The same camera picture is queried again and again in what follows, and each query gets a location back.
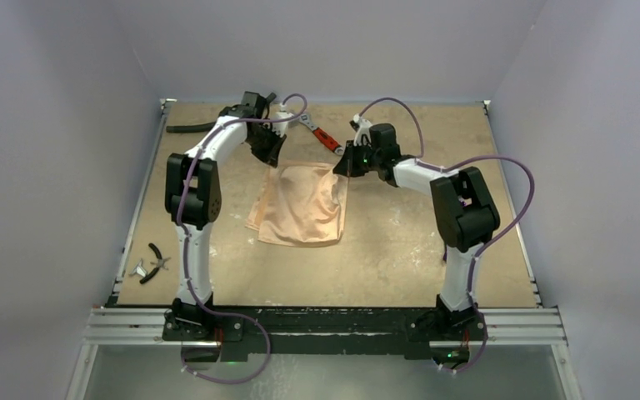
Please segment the orange cloth napkin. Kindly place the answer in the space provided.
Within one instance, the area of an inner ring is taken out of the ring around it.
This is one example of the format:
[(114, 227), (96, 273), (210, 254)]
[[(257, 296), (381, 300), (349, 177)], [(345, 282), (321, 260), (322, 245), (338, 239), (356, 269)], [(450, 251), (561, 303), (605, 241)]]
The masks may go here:
[(263, 175), (246, 227), (262, 243), (294, 248), (338, 244), (345, 227), (349, 178), (324, 162), (280, 162)]

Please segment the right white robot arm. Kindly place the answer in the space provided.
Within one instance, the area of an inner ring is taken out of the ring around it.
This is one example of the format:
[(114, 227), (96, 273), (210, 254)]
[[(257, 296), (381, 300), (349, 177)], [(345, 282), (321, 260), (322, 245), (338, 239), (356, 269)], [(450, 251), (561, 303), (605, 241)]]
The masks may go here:
[(358, 178), (375, 172), (392, 187), (411, 189), (432, 199), (445, 247), (446, 272), (436, 308), (420, 320), (433, 323), (441, 337), (454, 339), (476, 317), (476, 256), (500, 225), (488, 185), (476, 167), (447, 171), (403, 154), (390, 123), (350, 125), (355, 137), (347, 142), (334, 174)]

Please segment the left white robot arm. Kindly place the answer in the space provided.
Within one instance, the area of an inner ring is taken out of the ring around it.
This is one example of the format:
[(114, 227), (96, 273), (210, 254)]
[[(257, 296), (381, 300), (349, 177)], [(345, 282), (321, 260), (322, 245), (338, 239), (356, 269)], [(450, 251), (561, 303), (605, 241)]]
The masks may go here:
[(243, 144), (262, 163), (278, 165), (288, 123), (295, 116), (285, 104), (271, 112), (272, 100), (272, 96), (245, 92), (239, 104), (219, 113), (198, 144), (167, 158), (164, 206), (180, 248), (180, 281), (170, 325), (182, 325), (196, 341), (213, 335), (217, 316), (208, 306), (213, 295), (208, 252), (223, 205), (219, 168)]

